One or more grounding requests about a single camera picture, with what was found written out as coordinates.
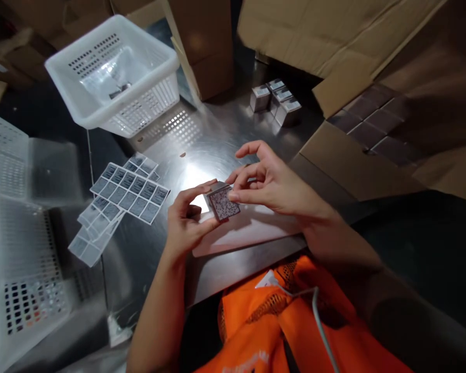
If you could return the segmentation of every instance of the hand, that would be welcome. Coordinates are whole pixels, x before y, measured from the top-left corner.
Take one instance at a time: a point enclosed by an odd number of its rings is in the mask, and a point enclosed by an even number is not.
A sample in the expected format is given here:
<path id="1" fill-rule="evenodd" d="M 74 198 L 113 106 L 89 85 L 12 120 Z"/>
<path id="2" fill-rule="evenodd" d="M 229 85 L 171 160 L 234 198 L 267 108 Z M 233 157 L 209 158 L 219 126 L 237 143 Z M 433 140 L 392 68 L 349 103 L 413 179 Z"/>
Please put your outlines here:
<path id="1" fill-rule="evenodd" d="M 237 168 L 226 179 L 235 183 L 228 197 L 244 204 L 265 205 L 285 215 L 307 218 L 333 218 L 338 213 L 300 179 L 264 141 L 244 144 L 235 154 L 243 158 L 257 154 L 259 162 Z"/>
<path id="2" fill-rule="evenodd" d="M 198 223 L 202 208 L 190 203 L 200 194 L 211 190 L 211 185 L 217 180 L 211 180 L 195 188 L 187 189 L 178 194 L 167 213 L 167 242 L 164 253 L 173 260 L 185 257 L 195 249 L 202 238 L 216 229 L 220 223 L 216 218 Z"/>

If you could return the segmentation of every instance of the stacked small boxes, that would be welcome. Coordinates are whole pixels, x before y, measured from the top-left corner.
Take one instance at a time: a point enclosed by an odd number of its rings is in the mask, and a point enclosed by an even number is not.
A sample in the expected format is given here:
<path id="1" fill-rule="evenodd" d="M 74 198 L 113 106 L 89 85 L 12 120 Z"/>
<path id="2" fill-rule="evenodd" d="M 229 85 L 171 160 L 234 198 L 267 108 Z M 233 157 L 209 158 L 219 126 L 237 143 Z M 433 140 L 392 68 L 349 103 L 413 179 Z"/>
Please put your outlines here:
<path id="1" fill-rule="evenodd" d="M 347 104 L 328 122 L 355 139 L 369 154 L 379 154 L 398 166 L 417 163 L 423 155 L 389 134 L 409 117 L 405 96 L 374 84 Z"/>
<path id="2" fill-rule="evenodd" d="M 269 106 L 269 111 L 281 127 L 293 126 L 302 107 L 281 79 L 252 88 L 250 106 L 254 112 L 266 110 Z"/>

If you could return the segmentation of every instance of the white plastic crate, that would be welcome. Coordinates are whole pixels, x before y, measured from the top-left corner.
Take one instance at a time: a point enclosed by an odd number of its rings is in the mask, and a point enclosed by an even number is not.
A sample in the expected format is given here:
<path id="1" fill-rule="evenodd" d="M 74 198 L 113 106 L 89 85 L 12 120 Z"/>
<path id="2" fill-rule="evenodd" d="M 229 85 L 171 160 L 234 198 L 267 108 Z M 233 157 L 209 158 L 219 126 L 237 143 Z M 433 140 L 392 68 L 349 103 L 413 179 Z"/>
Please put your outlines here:
<path id="1" fill-rule="evenodd" d="M 27 168 L 29 137 L 0 118 L 0 192 L 25 199 L 27 197 Z"/>
<path id="2" fill-rule="evenodd" d="M 70 310 L 48 215 L 0 195 L 0 372 L 62 325 Z"/>
<path id="3" fill-rule="evenodd" d="M 113 16 L 45 63 L 72 119 L 132 137 L 179 101 L 176 52 Z"/>

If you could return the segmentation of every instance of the orange vest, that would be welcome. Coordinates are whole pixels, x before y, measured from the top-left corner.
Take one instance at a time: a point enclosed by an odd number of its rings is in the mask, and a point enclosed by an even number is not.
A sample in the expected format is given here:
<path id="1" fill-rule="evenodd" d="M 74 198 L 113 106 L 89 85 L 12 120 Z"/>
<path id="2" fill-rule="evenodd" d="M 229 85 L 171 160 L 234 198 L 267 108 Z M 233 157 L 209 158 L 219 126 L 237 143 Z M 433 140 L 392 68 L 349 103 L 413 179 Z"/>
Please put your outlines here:
<path id="1" fill-rule="evenodd" d="M 274 268 L 288 292 L 319 287 L 317 308 L 341 373 L 411 372 L 374 339 L 333 277 L 307 256 Z M 263 273 L 225 291 L 218 313 L 224 346 L 198 372 L 289 372 L 288 342 L 301 373 L 334 372 L 312 311 L 312 292 L 292 298 L 277 286 L 255 288 Z"/>

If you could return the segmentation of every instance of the person's left hand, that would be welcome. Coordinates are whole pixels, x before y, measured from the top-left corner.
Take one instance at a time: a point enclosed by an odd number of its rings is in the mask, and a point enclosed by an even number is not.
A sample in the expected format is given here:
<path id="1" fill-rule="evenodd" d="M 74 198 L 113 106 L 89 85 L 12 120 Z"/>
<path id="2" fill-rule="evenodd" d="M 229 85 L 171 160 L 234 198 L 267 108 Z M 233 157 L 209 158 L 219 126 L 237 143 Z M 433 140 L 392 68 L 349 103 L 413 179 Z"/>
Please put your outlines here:
<path id="1" fill-rule="evenodd" d="M 200 194 L 211 190 L 211 185 L 217 180 L 211 180 L 195 188 L 181 191 L 167 213 L 167 242 L 164 253 L 172 260 L 184 258 L 186 254 L 195 249 L 202 238 L 216 229 L 220 223 L 216 218 L 210 218 L 202 223 L 198 217 L 202 212 L 200 206 L 190 203 Z"/>

